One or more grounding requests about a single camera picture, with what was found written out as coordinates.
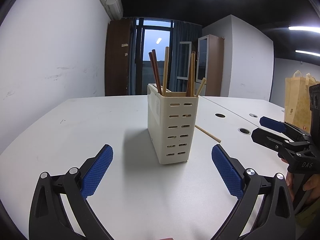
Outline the person's right hand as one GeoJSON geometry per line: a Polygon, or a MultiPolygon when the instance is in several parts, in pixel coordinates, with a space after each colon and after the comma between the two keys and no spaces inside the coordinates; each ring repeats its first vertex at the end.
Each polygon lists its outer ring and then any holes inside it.
{"type": "MultiPolygon", "coordinates": [[[[286,174],[286,183],[289,189],[291,200],[293,201],[295,198],[295,194],[293,192],[293,174],[287,172],[286,174]]],[[[305,203],[311,203],[316,201],[320,195],[320,178],[319,174],[312,175],[308,181],[303,185],[304,191],[310,191],[310,195],[305,201],[305,203]]]]}

